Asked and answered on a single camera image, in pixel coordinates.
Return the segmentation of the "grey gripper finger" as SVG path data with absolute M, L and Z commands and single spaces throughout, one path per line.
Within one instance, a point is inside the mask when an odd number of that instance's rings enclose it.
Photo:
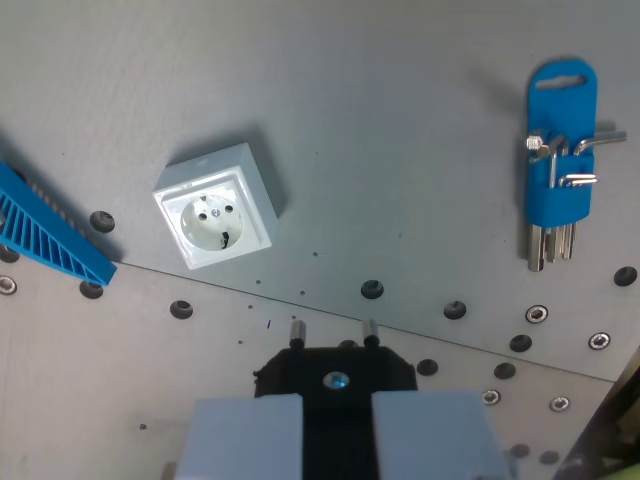
M 196 403 L 177 479 L 301 479 L 303 400 L 297 394 Z
M 469 392 L 372 395 L 381 479 L 509 479 L 486 406 Z

